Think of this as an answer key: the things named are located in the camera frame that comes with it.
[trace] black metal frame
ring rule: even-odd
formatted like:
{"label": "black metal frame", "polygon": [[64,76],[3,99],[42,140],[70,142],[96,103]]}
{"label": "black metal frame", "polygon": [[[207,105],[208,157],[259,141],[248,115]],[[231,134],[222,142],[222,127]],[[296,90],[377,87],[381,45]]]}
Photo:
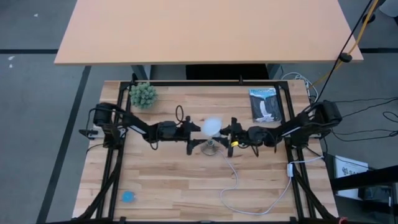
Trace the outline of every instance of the black metal frame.
{"label": "black metal frame", "polygon": [[386,185],[391,188],[391,202],[382,203],[376,201],[363,201],[362,207],[365,210],[372,210],[374,212],[390,213],[394,223],[396,223],[396,216],[398,214],[398,205],[396,204],[396,191],[394,183],[398,182],[398,166],[386,167],[383,169],[376,169],[368,172],[363,172],[346,177],[331,179],[330,184],[334,191],[358,189],[362,187],[372,187],[377,185]]}
{"label": "black metal frame", "polygon": [[[119,95],[118,95],[118,106],[122,106],[122,101],[123,101],[123,95],[124,91],[127,89],[130,89],[132,85],[136,85],[136,76],[133,74],[133,79],[131,82],[121,82],[120,87],[119,87]],[[292,99],[290,96],[290,90],[289,90],[289,85],[287,81],[263,81],[263,82],[251,82],[247,81],[244,82],[242,79],[236,80],[235,82],[231,81],[221,81],[221,82],[196,82],[196,81],[188,81],[188,82],[152,82],[151,85],[154,86],[273,86],[277,90],[277,101],[279,104],[279,108],[282,114],[282,123],[286,122],[286,117],[285,117],[285,111],[283,108],[283,102],[282,102],[282,96],[281,96],[281,91],[284,91],[285,97],[286,97],[286,103],[287,103],[287,109],[288,109],[288,114],[289,117],[292,118],[294,117],[294,110],[293,110],[293,104],[292,104]],[[129,95],[127,94],[127,103],[126,103],[126,111],[130,111],[131,109],[131,103],[129,100]],[[115,205],[116,205],[116,199],[117,199],[117,191],[118,191],[118,185],[119,185],[119,177],[120,177],[120,172],[121,172],[121,163],[123,161],[123,150],[124,150],[124,142],[126,138],[123,137],[123,145],[120,149],[118,149],[118,157],[116,160],[116,165],[114,167],[114,170],[112,173],[109,175],[110,170],[111,170],[111,161],[113,158],[113,151],[115,149],[108,149],[108,154],[106,156],[106,163],[105,163],[105,169],[104,169],[104,174],[103,174],[103,181],[101,184],[101,190],[100,193],[97,195],[97,197],[94,199],[94,202],[91,204],[91,208],[82,214],[80,217],[73,219],[68,222],[57,222],[59,224],[61,223],[156,223],[156,224],[161,224],[161,223],[177,223],[177,224],[185,224],[185,223],[197,223],[197,222],[126,222],[124,217],[121,217],[120,222],[113,222],[114,219],[114,210],[115,210]],[[292,155],[292,147],[289,144],[290,141],[286,141],[286,153],[287,153],[287,158],[288,162],[292,162],[293,155]],[[303,159],[303,153],[302,149],[297,149],[297,154],[299,156],[299,159]],[[304,218],[304,213],[303,213],[303,207],[302,207],[302,201],[300,198],[300,191],[299,191],[299,183],[300,181],[302,184],[305,184],[309,186],[308,182],[308,176],[307,176],[307,171],[305,168],[305,164],[302,164],[303,166],[300,166],[300,171],[303,174],[303,178],[300,177],[300,174],[297,172],[297,177],[292,178],[292,188],[294,192],[294,197],[295,197],[295,204],[297,208],[297,214],[298,214],[298,219],[303,219]],[[107,191],[110,188],[110,185],[113,184],[113,189],[111,192],[111,198],[110,198],[110,204],[109,204],[109,210],[108,210],[108,216],[106,218],[103,218],[103,206],[104,206],[104,198],[107,193]],[[308,202],[308,207],[310,210],[310,217],[315,218],[315,209],[312,203],[312,198],[306,195],[307,197],[307,202]],[[96,212],[96,218],[95,219],[90,219],[91,216],[93,215],[94,211]],[[295,217],[291,217],[290,221],[288,222],[244,222],[244,223],[295,223]],[[232,222],[212,222],[212,223],[232,223]]]}
{"label": "black metal frame", "polygon": [[[120,87],[119,87],[119,95],[118,95],[118,102],[117,105],[121,107],[122,101],[123,101],[123,95],[124,91],[127,89],[131,89],[132,85],[136,85],[136,76],[133,74],[133,79],[131,82],[121,82]],[[285,92],[285,97],[286,97],[286,103],[287,103],[287,109],[288,109],[288,114],[290,118],[294,117],[294,110],[293,110],[293,105],[292,105],[292,99],[290,95],[290,90],[289,90],[289,85],[287,81],[263,81],[263,82],[251,82],[247,81],[244,82],[242,79],[236,80],[235,82],[229,82],[229,81],[223,81],[223,82],[198,82],[198,81],[189,81],[189,82],[152,82],[152,85],[154,86],[273,86],[276,88],[277,91],[277,100],[279,103],[279,108],[282,114],[282,123],[286,122],[286,117],[285,117],[285,111],[283,108],[283,103],[282,103],[282,96],[281,96],[281,91],[283,90]],[[130,111],[131,109],[131,102],[129,100],[129,95],[127,94],[127,103],[126,103],[126,111]],[[118,116],[115,116],[114,119],[117,121],[119,118]],[[313,192],[310,190],[309,182],[308,182],[308,175],[307,175],[307,170],[305,167],[305,164],[300,166],[300,172],[297,170],[297,168],[294,166],[294,176],[292,177],[292,188],[294,192],[294,197],[295,197],[295,204],[296,204],[296,209],[297,209],[297,218],[296,220],[295,217],[291,217],[290,221],[287,222],[127,222],[125,217],[121,217],[120,221],[113,221],[114,219],[114,210],[116,206],[116,199],[117,199],[117,192],[118,192],[118,185],[119,185],[119,178],[120,178],[120,173],[121,173],[121,164],[123,162],[123,154],[124,154],[124,143],[125,143],[126,137],[122,138],[122,147],[118,150],[118,155],[116,159],[116,164],[111,172],[111,161],[113,157],[113,152],[115,149],[108,149],[108,154],[106,156],[106,163],[105,163],[105,169],[104,169],[104,174],[103,174],[103,181],[101,184],[101,190],[99,194],[96,196],[94,199],[93,203],[88,207],[87,211],[83,213],[80,217],[74,218],[70,221],[65,221],[65,222],[53,222],[53,224],[67,224],[67,223],[142,223],[142,224],[192,224],[192,223],[249,223],[249,224],[283,224],[283,223],[338,223],[339,219],[328,213],[326,208],[322,206],[320,201],[316,198],[316,196],[313,194]],[[293,155],[292,155],[292,145],[290,143],[290,138],[285,137],[285,148],[286,148],[286,153],[287,153],[287,160],[288,162],[292,162]],[[302,148],[296,148],[297,151],[298,159],[303,160],[303,153],[302,153]],[[378,183],[391,183],[397,181],[398,178],[394,177],[389,177],[386,179],[380,178],[381,172],[383,174],[391,174],[391,170],[393,171],[393,174],[395,174],[395,171],[398,169],[397,167],[390,167],[386,169],[381,169],[378,173],[372,173],[371,176],[368,174],[366,175],[366,178],[371,177],[373,180],[372,182],[369,182],[368,184],[374,184],[375,179],[377,179]],[[335,179],[331,180],[332,187],[334,187],[333,190],[336,189],[348,189],[348,188],[355,188],[358,187],[358,184],[361,186],[362,182],[360,181],[358,183],[358,177],[360,180],[363,180],[363,176],[361,174],[356,174],[352,175],[349,177],[344,177],[342,179]],[[302,207],[302,200],[300,198],[300,191],[299,191],[299,184],[303,188],[304,192],[306,193],[306,199],[308,203],[308,211],[310,214],[309,218],[304,217],[303,213],[303,207]],[[103,218],[103,206],[104,206],[104,198],[106,193],[108,192],[110,186],[113,185],[113,189],[111,192],[111,198],[110,198],[110,204],[109,204],[109,210],[108,210],[108,216]],[[315,208],[319,211],[321,216],[324,219],[319,219],[316,218],[315,216]],[[91,219],[92,215],[94,212],[97,211],[96,213],[96,218]]]}

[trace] blue object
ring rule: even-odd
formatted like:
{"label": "blue object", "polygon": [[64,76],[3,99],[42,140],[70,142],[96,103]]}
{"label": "blue object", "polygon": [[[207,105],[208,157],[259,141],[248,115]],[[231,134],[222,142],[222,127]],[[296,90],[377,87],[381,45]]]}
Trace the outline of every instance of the blue object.
{"label": "blue object", "polygon": [[122,195],[122,202],[129,203],[133,202],[136,199],[136,196],[131,191],[125,191]]}

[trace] book cover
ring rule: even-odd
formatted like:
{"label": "book cover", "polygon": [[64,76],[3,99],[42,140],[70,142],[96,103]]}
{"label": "book cover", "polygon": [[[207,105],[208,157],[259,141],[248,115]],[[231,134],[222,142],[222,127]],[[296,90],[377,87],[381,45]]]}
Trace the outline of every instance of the book cover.
{"label": "book cover", "polygon": [[[368,171],[368,164],[356,161],[354,159],[335,156],[335,178],[346,177],[353,174],[359,174]],[[358,197],[358,189],[339,190],[337,195],[356,200],[362,200]]]}
{"label": "book cover", "polygon": [[250,89],[249,96],[254,122],[263,123],[282,120],[275,88]]}

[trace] desk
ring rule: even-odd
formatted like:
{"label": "desk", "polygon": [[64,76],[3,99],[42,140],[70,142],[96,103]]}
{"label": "desk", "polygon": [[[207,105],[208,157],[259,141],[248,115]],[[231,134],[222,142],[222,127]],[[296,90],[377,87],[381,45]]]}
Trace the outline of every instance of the desk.
{"label": "desk", "polygon": [[79,0],[55,63],[332,62],[350,32],[337,0]]}
{"label": "desk", "polygon": [[[116,103],[120,84],[118,81],[105,82],[100,101]],[[305,86],[300,80],[289,80],[288,84],[294,112],[299,113],[308,105]],[[153,124],[175,120],[175,107],[181,105],[185,115],[191,116],[192,121],[199,126],[209,116],[222,118],[223,126],[226,126],[234,116],[247,129],[253,126],[248,88],[250,86],[157,86],[159,99],[152,109],[132,108],[131,111],[148,124]],[[200,138],[198,135],[200,133],[195,133],[192,138]],[[97,139],[90,145],[102,141]],[[312,139],[310,148],[321,153],[318,140]],[[315,157],[309,151],[303,153],[306,160]],[[101,147],[95,147],[88,153],[74,217],[82,214],[99,192],[106,155],[107,150]],[[236,148],[230,161],[238,172],[240,185],[238,190],[225,193],[225,199],[237,208],[250,212],[264,211],[287,185],[287,153],[282,142],[277,145],[276,154],[274,148],[260,147],[259,158],[251,149]],[[325,163],[322,160],[308,163],[307,172],[314,194],[332,215],[338,217]],[[129,131],[114,217],[147,221],[288,221],[289,217],[297,216],[292,186],[268,215],[242,215],[228,210],[221,203],[219,192],[232,187],[234,183],[233,172],[221,155],[209,157],[196,147],[193,154],[187,156],[183,142],[160,142],[159,149],[154,151],[140,134]],[[121,201],[125,190],[136,194],[135,202]],[[105,216],[108,213],[110,191],[105,200]],[[301,198],[304,214],[308,217],[304,194]]]}

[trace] wire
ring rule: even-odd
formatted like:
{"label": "wire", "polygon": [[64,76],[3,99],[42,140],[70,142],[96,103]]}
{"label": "wire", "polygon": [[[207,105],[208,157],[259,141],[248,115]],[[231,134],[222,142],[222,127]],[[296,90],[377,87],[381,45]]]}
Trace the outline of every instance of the wire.
{"label": "wire", "polygon": [[398,96],[390,97],[390,98],[369,98],[369,99],[358,99],[358,100],[341,100],[341,101],[334,101],[334,103],[353,103],[358,101],[371,101],[371,100],[392,100],[396,99]]}
{"label": "wire", "polygon": [[124,133],[122,135],[120,135],[120,138],[125,137],[128,131],[129,131],[128,129],[125,129]]}
{"label": "wire", "polygon": [[355,112],[346,114],[346,115],[344,115],[342,118],[346,118],[346,117],[348,117],[348,116],[351,116],[351,115],[360,113],[360,112],[362,112],[362,111],[366,111],[366,110],[368,110],[368,109],[370,109],[370,108],[374,108],[374,107],[381,106],[381,105],[386,105],[386,104],[391,103],[391,102],[393,102],[393,101],[395,101],[395,100],[398,100],[398,98],[393,98],[392,100],[389,100],[389,101],[384,102],[384,103],[379,103],[379,104],[376,104],[376,105],[368,106],[368,107],[365,108],[365,109],[361,109],[361,110],[359,110],[359,111],[355,111]]}
{"label": "wire", "polygon": [[[307,94],[309,97],[311,97],[311,93],[310,93],[310,89],[309,86],[312,85],[312,82],[310,80],[308,80],[307,78],[305,78],[305,76],[303,76],[302,74],[298,73],[298,72],[289,72],[285,75],[281,75],[280,79],[284,80],[287,76],[289,75],[295,75],[294,76],[294,80],[303,80],[305,87],[307,88]],[[318,101],[318,90],[314,87],[313,88],[314,92],[315,92],[315,102]]]}
{"label": "wire", "polygon": [[308,146],[305,146],[310,152],[314,153],[315,155],[317,155],[318,157],[320,157],[321,155],[319,155],[318,153],[316,153],[314,150],[310,149]]}
{"label": "wire", "polygon": [[256,146],[256,149],[254,149],[254,147],[251,146],[251,149],[253,150],[254,155],[256,155],[256,157],[259,157],[259,148]]}
{"label": "wire", "polygon": [[[181,108],[181,119],[179,119],[178,118],[178,109],[179,108]],[[175,119],[177,119],[177,121],[178,121],[178,124],[177,125],[179,125],[179,124],[181,124],[182,122],[183,122],[183,119],[184,119],[184,109],[182,109],[182,106],[181,105],[178,105],[176,108],[175,108]]]}
{"label": "wire", "polygon": [[[360,99],[360,100],[335,101],[335,103],[352,103],[352,102],[356,102],[356,101],[371,101],[371,100],[388,100],[388,101],[387,101],[387,102],[383,102],[383,103],[378,103],[378,104],[376,104],[376,105],[368,106],[368,107],[365,108],[365,109],[361,109],[361,110],[359,110],[359,111],[355,111],[355,112],[352,112],[352,113],[350,113],[350,114],[346,114],[346,115],[344,115],[342,118],[346,118],[346,117],[348,117],[348,116],[351,116],[351,115],[354,115],[354,114],[357,114],[357,113],[366,111],[366,110],[368,110],[368,109],[370,109],[370,108],[375,108],[375,107],[377,107],[377,106],[386,105],[386,104],[391,103],[391,102],[393,102],[393,101],[395,101],[395,100],[398,100],[398,97],[392,97],[392,98],[370,98],[370,99]],[[398,123],[398,115],[396,115],[395,113],[390,112],[390,111],[384,111],[384,112],[382,113],[382,115],[383,115],[383,117],[385,117],[385,118],[388,119],[389,121],[392,121],[392,122],[394,122],[394,123]],[[388,129],[372,129],[372,130],[364,130],[364,131],[355,131],[355,132],[352,132],[352,133],[336,133],[333,129],[331,129],[331,131],[332,131],[332,134],[333,134],[337,139],[339,139],[340,141],[344,141],[344,142],[366,141],[366,140],[372,140],[372,139],[383,139],[383,138],[395,137],[395,136],[398,135],[398,130],[388,130]],[[379,136],[379,137],[372,137],[372,138],[362,138],[362,139],[342,139],[342,138],[340,138],[340,137],[338,136],[338,135],[340,135],[340,136],[349,136],[349,135],[352,135],[352,134],[370,133],[370,132],[375,132],[375,131],[384,131],[384,132],[390,132],[390,133],[389,133],[387,136]]]}
{"label": "wire", "polygon": [[328,167],[328,156],[329,156],[329,147],[328,147],[328,143],[326,142],[326,138],[323,138],[323,142],[325,143],[325,164],[326,164],[326,168],[329,169]]}
{"label": "wire", "polygon": [[[181,109],[181,118],[178,118],[178,109],[179,109],[179,108]],[[181,124],[181,123],[183,123],[183,119],[184,119],[184,109],[182,108],[181,105],[178,105],[178,106],[175,108],[175,118],[176,118],[177,121],[178,121],[178,123],[176,124],[176,126],[179,125],[179,124]],[[169,127],[174,127],[174,125],[163,126],[163,128],[169,128]],[[148,135],[149,135],[149,142],[150,142],[150,143],[149,143],[149,146],[150,146],[153,150],[157,150],[157,149],[159,148],[158,132],[159,132],[159,125],[157,125],[157,127],[156,127],[155,139],[152,138],[150,132],[148,133]],[[155,141],[156,141],[155,147],[154,147],[153,144],[151,143],[152,140],[155,140]]]}
{"label": "wire", "polygon": [[241,149],[246,149],[246,148],[248,148],[250,145],[240,145],[240,144],[238,144],[238,147],[239,148],[241,148]]}
{"label": "wire", "polygon": [[[242,214],[246,214],[246,215],[265,215],[265,214],[268,214],[268,213],[275,207],[275,205],[281,200],[281,198],[285,195],[287,189],[289,189],[289,186],[290,186],[290,184],[292,183],[292,178],[289,177],[289,182],[287,183],[287,186],[286,186],[285,190],[281,193],[281,195],[279,196],[279,198],[278,198],[274,203],[272,203],[272,205],[271,205],[265,212],[261,212],[261,213],[256,213],[256,212],[245,212],[245,211],[240,211],[240,210],[238,210],[238,209],[235,209],[235,208],[233,208],[233,207],[227,205],[227,204],[224,202],[223,194],[224,194],[224,192],[227,191],[227,190],[235,190],[235,189],[238,188],[238,185],[239,185],[238,173],[236,172],[236,170],[234,169],[234,167],[232,166],[232,164],[229,162],[229,160],[224,156],[224,154],[223,154],[221,151],[218,151],[218,152],[223,156],[225,162],[226,162],[226,163],[229,165],[229,167],[232,169],[232,171],[234,172],[234,175],[235,175],[235,177],[236,177],[236,183],[235,183],[235,186],[234,186],[234,187],[227,188],[227,189],[223,189],[223,190],[220,192],[220,199],[221,199],[221,202],[225,205],[225,207],[229,208],[230,210],[232,210],[232,211],[234,211],[234,212],[238,212],[238,213],[242,213]],[[315,160],[321,159],[321,158],[323,158],[323,156],[317,157],[317,158],[314,158],[314,159],[310,159],[310,160],[308,160],[308,161],[293,161],[293,162],[290,162],[289,164],[293,164],[293,163],[302,163],[302,162],[312,162],[312,161],[315,161]]]}
{"label": "wire", "polygon": [[101,144],[96,144],[96,145],[94,145],[94,146],[89,147],[89,148],[87,149],[87,151],[86,151],[86,154],[87,154],[88,151],[90,151],[92,148],[97,147],[97,146],[102,146],[102,145],[103,145],[103,144],[101,143]]}
{"label": "wire", "polygon": [[[362,25],[361,31],[359,32],[358,38],[356,39],[355,44],[353,45],[353,47],[351,48],[351,50],[349,50],[348,55],[351,55],[351,53],[354,51],[355,47],[358,46],[359,41],[361,40],[362,35],[363,35],[363,32],[364,32],[364,30],[365,30],[365,27],[366,27],[366,25],[368,24],[368,20],[369,20],[369,18],[371,17],[371,15],[372,15],[372,13],[373,13],[373,10],[374,10],[374,8],[376,7],[378,1],[379,1],[379,0],[374,0],[373,5],[372,5],[372,7],[370,8],[370,10],[369,10],[369,12],[368,12],[368,15],[367,15],[366,18],[365,18],[365,21],[363,22],[363,25]],[[355,24],[355,26],[354,26],[354,29],[351,31],[351,33],[350,33],[350,35],[349,35],[349,37],[348,37],[346,43],[344,44],[344,47],[341,49],[341,51],[340,51],[340,53],[339,53],[339,57],[340,57],[340,55],[343,53],[343,51],[344,51],[344,49],[346,48],[346,46],[347,46],[349,40],[351,39],[351,37],[354,35],[354,31],[355,31],[356,28],[358,27],[359,23],[362,21],[362,18],[363,18],[363,16],[365,15],[365,13],[366,13],[366,11],[368,10],[368,7],[370,6],[371,3],[372,3],[372,0],[369,0],[368,4],[366,5],[364,11],[363,11],[362,14],[361,14],[361,17],[360,17],[360,18],[358,19],[358,21],[356,22],[356,24]],[[317,81],[315,81],[315,82],[309,87],[309,88],[314,88],[314,86],[315,86],[318,82],[322,81],[323,79],[325,79],[325,78],[327,77],[326,82],[325,82],[325,84],[323,85],[323,87],[322,87],[322,89],[321,89],[321,92],[319,93],[319,96],[318,96],[319,98],[322,96],[322,93],[323,93],[323,91],[325,90],[325,87],[326,87],[326,85],[328,84],[329,79],[330,79],[331,75],[333,74],[333,72],[334,72],[336,69],[340,68],[340,66],[343,64],[343,62],[339,60],[339,57],[337,57],[337,59],[336,59],[336,61],[335,61],[335,64],[333,65],[333,68],[331,69],[331,71],[330,71],[329,73],[327,73],[326,75],[324,75],[323,77],[321,77],[320,79],[318,79]]]}
{"label": "wire", "polygon": [[[265,132],[267,132],[268,134],[269,134],[269,136],[271,136],[271,138],[272,138],[272,140],[274,140],[274,143],[275,143],[275,146],[274,146],[274,152],[276,153],[276,145],[277,145],[277,139],[278,139],[278,137],[274,137],[273,135],[272,135],[272,133],[270,132],[270,131],[268,131],[267,129],[264,129],[264,131]],[[257,149],[257,157],[259,157],[258,156],[258,153],[259,153],[259,149],[257,148],[257,146],[256,146],[256,149]]]}
{"label": "wire", "polygon": [[284,68],[283,68],[283,66],[282,65],[280,65],[280,72],[281,72],[281,76],[285,73],[285,71],[284,71]]}
{"label": "wire", "polygon": [[331,129],[331,132],[333,133],[333,135],[334,135],[337,139],[339,139],[340,141],[344,141],[344,142],[355,142],[355,141],[367,141],[367,140],[373,140],[373,139],[384,139],[384,138],[395,137],[395,136],[398,135],[398,131],[391,131],[391,133],[388,134],[387,136],[379,136],[379,137],[371,137],[371,138],[362,138],[362,139],[342,139],[342,138],[338,137],[336,133],[334,133],[333,129]]}
{"label": "wire", "polygon": [[86,130],[88,130],[88,123],[90,122],[90,115],[91,115],[91,112],[94,110],[94,108],[93,109],[90,109],[89,111],[88,111],[88,118],[87,118],[87,122],[86,122]]}
{"label": "wire", "polygon": [[329,123],[326,123],[326,124],[321,124],[321,123],[317,123],[317,122],[308,122],[308,123],[303,125],[303,128],[307,127],[307,126],[310,126],[310,125],[317,125],[317,126],[320,126],[320,127],[326,127],[326,126],[330,126],[330,125],[334,125],[334,124],[339,124],[339,122],[338,121],[333,121],[333,122],[329,122]]}

